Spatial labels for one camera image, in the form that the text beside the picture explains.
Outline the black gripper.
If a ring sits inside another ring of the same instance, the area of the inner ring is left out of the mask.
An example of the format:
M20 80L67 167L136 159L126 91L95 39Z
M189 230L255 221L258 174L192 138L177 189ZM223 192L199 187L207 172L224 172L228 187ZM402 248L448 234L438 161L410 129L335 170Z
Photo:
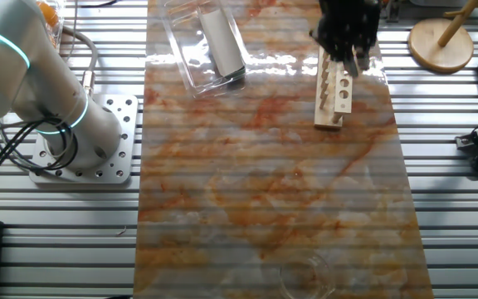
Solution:
M369 51L377 41L382 4L378 0L319 0L319 7L321 18L310 36L333 61L342 61L350 76L358 77L358 67L369 69Z

